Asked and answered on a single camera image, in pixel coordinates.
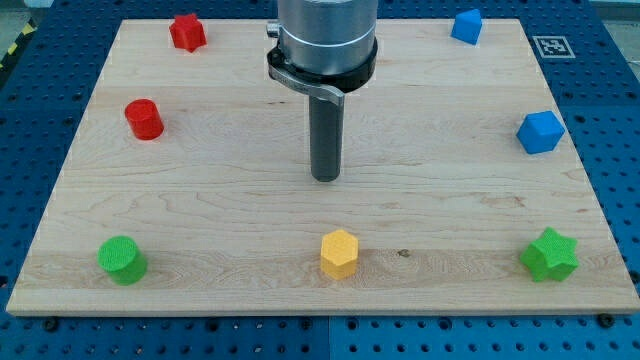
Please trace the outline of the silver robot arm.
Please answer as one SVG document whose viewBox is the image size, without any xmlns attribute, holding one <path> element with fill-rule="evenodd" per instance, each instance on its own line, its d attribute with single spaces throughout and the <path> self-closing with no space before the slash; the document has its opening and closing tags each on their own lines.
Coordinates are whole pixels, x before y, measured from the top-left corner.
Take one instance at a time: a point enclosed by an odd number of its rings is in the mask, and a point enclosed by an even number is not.
<svg viewBox="0 0 640 360">
<path fill-rule="evenodd" d="M 377 0 L 278 0 L 266 32 L 294 67 L 339 75 L 376 53 L 377 8 Z"/>
</svg>

